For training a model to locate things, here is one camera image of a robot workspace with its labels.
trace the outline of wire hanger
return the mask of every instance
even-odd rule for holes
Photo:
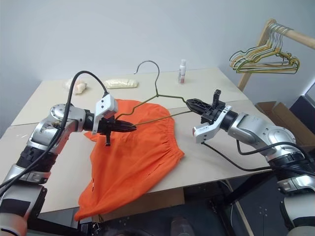
[[[138,67],[137,67],[136,71],[134,72],[134,74],[137,74],[137,73],[138,73],[139,67],[140,67],[143,63],[145,63],[145,62],[151,62],[151,63],[153,63],[154,65],[157,66],[157,78],[156,78],[156,80],[155,80],[156,94],[155,94],[153,97],[150,97],[149,99],[145,100],[144,102],[141,102],[141,103],[139,103],[138,105],[136,105],[135,107],[133,107],[133,108],[132,108],[132,111],[131,111],[130,113],[121,113],[119,116],[116,117],[115,120],[117,120],[117,119],[118,119],[119,117],[121,117],[121,116],[130,116],[130,115],[132,115],[132,114],[134,113],[134,110],[135,110],[137,107],[140,107],[141,105],[143,105],[143,104],[149,102],[150,100],[152,100],[152,99],[154,99],[154,98],[156,98],[156,97],[179,98],[179,99],[181,99],[181,100],[185,103],[185,105],[187,105],[187,102],[184,100],[183,97],[171,96],[171,95],[162,95],[162,94],[159,94],[159,93],[158,93],[157,81],[158,81],[158,77],[159,77],[159,66],[158,66],[158,64],[157,64],[156,62],[154,62],[154,61],[152,61],[152,60],[145,60],[145,61],[141,62],[141,63],[138,65]],[[153,120],[141,122],[141,123],[135,124],[135,126],[141,125],[141,124],[150,123],[150,122],[154,122],[154,121],[158,121],[158,120],[160,120],[160,119],[165,119],[165,118],[177,116],[177,115],[184,114],[184,113],[189,113],[189,112],[191,112],[191,111],[180,112],[180,113],[176,113],[176,114],[169,115],[169,116],[166,116],[166,117],[161,117],[161,118],[157,118],[157,119],[153,119]]]
[[[248,49],[246,52],[238,51],[230,58],[230,66],[237,73],[284,73],[295,74],[300,61],[291,53],[282,52],[283,35],[290,30],[280,24],[268,26],[269,39],[266,44],[256,48]],[[275,55],[282,58],[282,61],[259,62],[263,58]]]

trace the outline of white bottle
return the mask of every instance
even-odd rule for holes
[[[185,73],[186,73],[186,60],[182,59],[181,65],[179,66],[179,72],[178,72],[178,83],[180,85],[184,84]]]

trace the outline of green wire hanger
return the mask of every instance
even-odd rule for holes
[[[141,62],[141,63],[138,65],[137,70],[136,70],[136,72],[134,72],[134,74],[137,74],[137,73],[138,73],[139,67],[140,67],[143,63],[145,63],[145,62],[151,62],[151,63],[153,63],[154,65],[157,66],[157,78],[156,78],[156,80],[155,80],[156,95],[154,95],[153,97],[151,97],[151,98],[145,100],[144,102],[139,103],[137,106],[133,107],[133,108],[132,108],[132,111],[131,111],[130,113],[121,113],[119,116],[116,117],[116,120],[117,120],[119,117],[121,117],[121,116],[130,116],[130,115],[132,115],[132,114],[134,113],[134,110],[135,110],[137,107],[140,107],[141,105],[147,103],[148,101],[150,101],[150,100],[152,100],[152,99],[154,99],[154,98],[156,98],[156,97],[179,98],[179,99],[181,99],[181,100],[185,103],[185,105],[187,105],[187,102],[184,100],[183,97],[170,96],[170,95],[162,95],[162,94],[159,94],[159,93],[158,93],[157,81],[158,81],[158,77],[159,77],[159,66],[158,66],[158,64],[157,64],[156,62],[154,62],[154,61],[152,61],[152,60],[145,60],[145,61]],[[150,122],[154,122],[154,121],[157,121],[157,120],[160,120],[160,119],[165,119],[165,118],[177,116],[177,115],[184,114],[184,113],[189,113],[189,112],[191,112],[191,111],[180,112],[180,113],[176,113],[176,114],[173,114],[173,115],[170,115],[170,116],[161,117],[161,118],[158,118],[158,119],[153,119],[153,120],[141,122],[141,123],[135,124],[135,126],[141,125],[141,124],[150,123]]]

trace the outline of orange shorts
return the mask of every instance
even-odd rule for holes
[[[117,102],[117,115],[131,112],[140,103]],[[146,103],[121,119],[136,124],[169,115],[164,107]],[[85,135],[96,142],[90,156],[92,180],[79,198],[75,220],[111,212],[139,198],[184,156],[175,140],[173,118],[140,125],[129,133],[112,132],[111,146],[105,146],[105,136],[91,132]]]

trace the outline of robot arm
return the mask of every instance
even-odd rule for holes
[[[1,197],[0,236],[26,235],[27,221],[39,215],[45,201],[47,189],[41,184],[47,182],[51,174],[50,170],[72,132],[86,130],[106,135],[106,145],[110,145],[111,131],[136,130],[133,124],[114,119],[117,110],[117,102],[110,94],[96,103],[95,114],[70,106],[65,128],[55,145],[30,172],[21,176],[19,181]],[[19,160],[12,165],[4,181],[19,175],[48,148],[61,125],[64,111],[65,104],[58,104],[51,108],[48,117],[36,126]]]
[[[295,144],[295,138],[289,130],[261,118],[233,112],[231,106],[225,106],[225,103],[219,101],[220,93],[220,90],[215,91],[212,105],[198,99],[187,100],[189,109],[201,115],[202,124],[194,127],[192,131],[196,143],[213,138],[223,129],[231,137],[255,149],[279,142]],[[289,144],[274,146],[260,153],[265,156],[271,167],[290,167],[315,172],[313,164],[301,150]],[[283,170],[275,172],[279,190],[285,194],[281,211],[286,226],[290,230],[298,226],[315,226],[315,177]]]

